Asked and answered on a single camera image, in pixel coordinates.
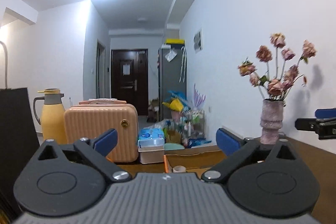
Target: blue gripper pad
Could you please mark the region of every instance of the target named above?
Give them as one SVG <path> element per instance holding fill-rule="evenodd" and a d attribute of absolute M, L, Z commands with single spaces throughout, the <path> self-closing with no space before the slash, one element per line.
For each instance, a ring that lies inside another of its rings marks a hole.
<path fill-rule="evenodd" d="M 111 128 L 91 141 L 94 150 L 106 157 L 118 143 L 118 132 Z"/>
<path fill-rule="evenodd" d="M 226 156 L 232 155 L 245 144 L 244 140 L 224 128 L 217 130 L 216 142 L 217 146 L 224 152 Z"/>
<path fill-rule="evenodd" d="M 317 109 L 315 111 L 315 117 L 317 119 L 329 119 L 336 117 L 336 108 Z"/>

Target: dark brown door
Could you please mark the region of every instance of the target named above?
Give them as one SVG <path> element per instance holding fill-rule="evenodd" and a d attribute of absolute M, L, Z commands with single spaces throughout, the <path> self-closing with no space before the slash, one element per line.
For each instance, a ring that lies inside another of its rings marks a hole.
<path fill-rule="evenodd" d="M 112 97 L 148 113 L 148 50 L 112 50 Z"/>

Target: pink suitcase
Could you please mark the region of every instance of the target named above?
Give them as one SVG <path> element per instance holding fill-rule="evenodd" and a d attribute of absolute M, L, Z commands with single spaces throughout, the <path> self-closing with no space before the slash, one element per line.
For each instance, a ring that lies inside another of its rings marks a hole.
<path fill-rule="evenodd" d="M 138 158 L 138 113 L 133 105 L 125 101 L 112 104 L 90 104 L 80 102 L 64 114 L 68 143 L 82 137 L 93 139 L 110 128 L 118 132 L 118 144 L 108 154 L 113 162 L 132 162 Z"/>

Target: vase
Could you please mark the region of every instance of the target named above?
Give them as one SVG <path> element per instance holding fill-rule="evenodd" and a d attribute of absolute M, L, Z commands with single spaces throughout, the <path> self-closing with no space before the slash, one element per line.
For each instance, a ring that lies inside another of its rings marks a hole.
<path fill-rule="evenodd" d="M 283 101 L 265 99 L 262 104 L 260 126 L 262 134 L 260 142 L 263 144 L 275 144 L 279 139 L 279 129 L 282 128 L 284 118 Z"/>

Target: gray ribbed surface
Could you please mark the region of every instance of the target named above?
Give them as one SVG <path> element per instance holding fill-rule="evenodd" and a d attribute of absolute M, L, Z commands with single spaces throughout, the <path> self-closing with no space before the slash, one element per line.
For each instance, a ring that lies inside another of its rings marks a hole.
<path fill-rule="evenodd" d="M 317 224 L 310 215 L 273 220 L 245 212 L 218 184 L 195 174 L 140 173 L 128 183 L 114 184 L 91 209 L 66 218 L 24 214 L 16 224 Z"/>

